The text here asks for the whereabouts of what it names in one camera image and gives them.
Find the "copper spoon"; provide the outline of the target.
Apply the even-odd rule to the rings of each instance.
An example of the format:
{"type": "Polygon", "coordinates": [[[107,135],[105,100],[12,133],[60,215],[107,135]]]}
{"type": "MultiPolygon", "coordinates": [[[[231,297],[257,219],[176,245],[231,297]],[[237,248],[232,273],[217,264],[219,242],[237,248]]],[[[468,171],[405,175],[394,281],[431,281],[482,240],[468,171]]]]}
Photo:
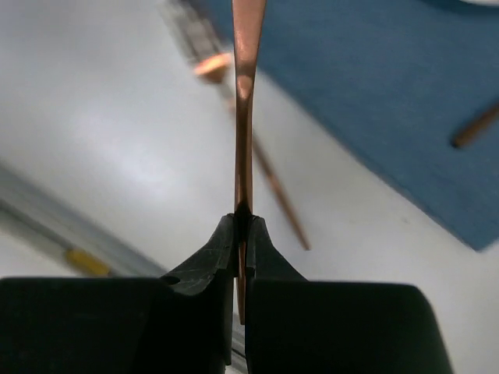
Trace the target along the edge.
{"type": "Polygon", "coordinates": [[[451,146],[460,149],[470,144],[478,135],[498,119],[498,102],[493,103],[472,121],[459,129],[451,138],[451,146]]]}

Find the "copper knife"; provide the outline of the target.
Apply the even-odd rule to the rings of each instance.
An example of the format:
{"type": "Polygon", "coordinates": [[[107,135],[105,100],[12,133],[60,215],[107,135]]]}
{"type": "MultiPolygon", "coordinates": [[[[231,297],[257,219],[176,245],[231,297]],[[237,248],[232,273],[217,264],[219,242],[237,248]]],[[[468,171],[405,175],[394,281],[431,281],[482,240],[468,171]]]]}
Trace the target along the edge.
{"type": "Polygon", "coordinates": [[[246,322],[246,250],[253,217],[253,92],[266,0],[234,0],[235,59],[235,218],[238,225],[237,299],[246,322]]]}

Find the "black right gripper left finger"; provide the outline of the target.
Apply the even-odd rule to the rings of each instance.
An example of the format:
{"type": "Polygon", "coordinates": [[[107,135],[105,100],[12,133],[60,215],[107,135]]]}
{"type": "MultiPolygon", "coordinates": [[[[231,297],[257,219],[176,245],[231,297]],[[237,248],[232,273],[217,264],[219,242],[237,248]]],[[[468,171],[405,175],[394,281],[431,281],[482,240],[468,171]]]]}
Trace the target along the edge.
{"type": "Polygon", "coordinates": [[[161,277],[174,292],[188,297],[220,288],[223,296],[233,293],[235,275],[235,218],[223,216],[207,243],[188,259],[161,277]]]}

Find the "copper fork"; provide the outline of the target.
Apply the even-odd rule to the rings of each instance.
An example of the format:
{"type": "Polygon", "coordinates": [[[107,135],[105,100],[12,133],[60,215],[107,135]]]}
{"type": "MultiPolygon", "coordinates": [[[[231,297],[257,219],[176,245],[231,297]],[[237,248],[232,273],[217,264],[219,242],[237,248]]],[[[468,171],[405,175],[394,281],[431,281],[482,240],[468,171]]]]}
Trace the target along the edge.
{"type": "MultiPolygon", "coordinates": [[[[194,73],[204,81],[214,84],[225,99],[229,111],[235,115],[235,95],[231,91],[230,86],[226,82],[226,75],[231,66],[232,54],[226,52],[217,52],[214,55],[202,58],[200,62],[194,63],[194,73]]],[[[269,158],[264,152],[260,141],[256,134],[253,135],[253,156],[260,165],[267,183],[274,193],[275,199],[278,201],[282,212],[286,216],[288,223],[292,227],[294,234],[298,238],[304,250],[310,250],[310,243],[303,230],[303,226],[299,222],[299,218],[291,204],[291,201],[285,193],[284,186],[280,182],[277,173],[271,164],[269,158]]]]}

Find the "blue cloth placemat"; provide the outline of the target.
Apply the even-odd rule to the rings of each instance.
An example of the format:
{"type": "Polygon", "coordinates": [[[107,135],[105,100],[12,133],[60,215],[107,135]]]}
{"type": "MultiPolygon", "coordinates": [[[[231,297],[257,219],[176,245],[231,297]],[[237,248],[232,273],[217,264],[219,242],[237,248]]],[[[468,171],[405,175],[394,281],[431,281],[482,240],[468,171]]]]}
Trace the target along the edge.
{"type": "Polygon", "coordinates": [[[460,1],[269,1],[259,67],[464,243],[498,237],[498,10],[460,1]]]}

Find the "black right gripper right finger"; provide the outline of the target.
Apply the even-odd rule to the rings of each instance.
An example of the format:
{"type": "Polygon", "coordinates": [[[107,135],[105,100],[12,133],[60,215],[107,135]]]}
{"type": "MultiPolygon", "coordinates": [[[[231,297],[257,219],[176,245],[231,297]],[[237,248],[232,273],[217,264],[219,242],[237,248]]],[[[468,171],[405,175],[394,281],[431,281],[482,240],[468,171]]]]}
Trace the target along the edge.
{"type": "Polygon", "coordinates": [[[265,219],[252,216],[246,250],[246,279],[306,281],[274,247],[265,219]]]}

